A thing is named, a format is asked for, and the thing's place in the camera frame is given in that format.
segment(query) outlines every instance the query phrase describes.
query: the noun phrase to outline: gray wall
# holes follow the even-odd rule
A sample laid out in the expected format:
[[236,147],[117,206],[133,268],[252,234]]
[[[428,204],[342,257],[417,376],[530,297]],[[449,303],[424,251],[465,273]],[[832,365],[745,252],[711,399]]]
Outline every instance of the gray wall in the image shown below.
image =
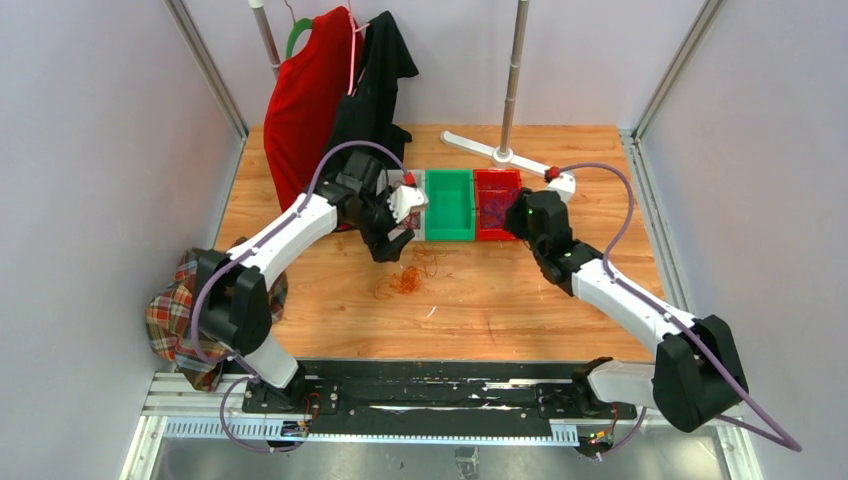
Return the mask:
[[846,18],[726,2],[645,143],[695,311],[732,324],[754,397],[805,447],[757,440],[768,479],[848,471]]
[[[357,20],[397,20],[421,75],[403,81],[398,123],[501,122],[516,0],[353,0]],[[186,0],[246,121],[265,118],[274,76],[246,0]],[[339,0],[289,0],[297,18]],[[632,127],[703,0],[532,0],[518,124]],[[266,0],[281,55],[291,30]]]
[[116,478],[143,308],[211,244],[240,140],[161,1],[2,11],[0,477]]

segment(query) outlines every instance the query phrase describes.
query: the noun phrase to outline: plaid shirt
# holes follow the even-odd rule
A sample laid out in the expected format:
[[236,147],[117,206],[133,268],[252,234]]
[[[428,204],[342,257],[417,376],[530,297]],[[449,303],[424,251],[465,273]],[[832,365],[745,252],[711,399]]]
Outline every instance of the plaid shirt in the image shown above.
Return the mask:
[[[196,390],[213,391],[218,386],[223,363],[210,365],[203,362],[197,358],[191,345],[191,300],[196,272],[197,254],[189,250],[183,253],[171,284],[147,306],[147,334],[153,351],[175,362],[177,370]],[[268,293],[272,322],[282,318],[287,293],[288,280],[283,272]],[[203,333],[200,334],[200,345],[204,353],[215,360],[228,352],[223,345]]]

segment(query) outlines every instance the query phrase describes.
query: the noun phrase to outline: red shirt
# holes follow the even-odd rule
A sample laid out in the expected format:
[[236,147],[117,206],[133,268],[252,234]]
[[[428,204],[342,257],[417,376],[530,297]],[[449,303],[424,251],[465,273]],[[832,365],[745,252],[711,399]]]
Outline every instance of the red shirt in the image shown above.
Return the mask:
[[[265,154],[282,211],[312,179],[350,82],[350,20],[338,7],[312,21],[303,50],[283,62],[265,115]],[[362,35],[357,34],[359,65]]]

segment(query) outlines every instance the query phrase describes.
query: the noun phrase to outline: wood surface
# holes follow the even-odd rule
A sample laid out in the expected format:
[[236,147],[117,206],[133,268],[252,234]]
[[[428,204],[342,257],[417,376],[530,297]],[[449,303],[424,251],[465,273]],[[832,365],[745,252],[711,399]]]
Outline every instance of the wood surface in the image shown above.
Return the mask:
[[[444,129],[496,145],[499,128],[411,125],[409,168],[487,168],[487,160],[444,145]],[[519,154],[549,164],[603,162],[629,174],[614,127],[516,127]],[[539,178],[522,175],[541,188]],[[598,169],[577,173],[569,202],[575,236],[603,250],[621,227],[627,195],[621,182]],[[262,146],[252,129],[238,169],[216,248],[251,237],[280,215]],[[419,291],[378,300],[374,286],[400,273],[413,256],[375,264],[356,232],[327,236],[289,268],[289,294],[275,337],[300,357],[465,360],[590,360],[613,356],[650,361],[651,354],[596,308],[548,284],[520,242],[427,243],[442,245],[438,272]],[[651,247],[637,209],[630,230],[613,252],[615,265],[643,287],[661,294]]]

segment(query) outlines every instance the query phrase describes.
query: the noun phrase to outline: black garment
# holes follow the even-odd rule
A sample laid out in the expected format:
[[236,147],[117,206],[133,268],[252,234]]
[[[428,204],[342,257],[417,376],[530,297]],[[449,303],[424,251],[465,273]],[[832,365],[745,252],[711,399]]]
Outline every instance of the black garment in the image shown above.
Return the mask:
[[[359,79],[359,83],[354,85],[353,96],[345,95],[339,102],[326,150],[349,140],[370,140],[388,148],[403,160],[404,144],[412,141],[412,135],[392,124],[397,103],[397,81],[418,75],[418,68],[391,13],[383,12],[369,23],[371,25],[365,30],[362,58],[354,77],[354,80]],[[323,174],[335,176],[352,151],[346,149],[334,155]],[[371,153],[386,167],[398,168],[385,154]]]

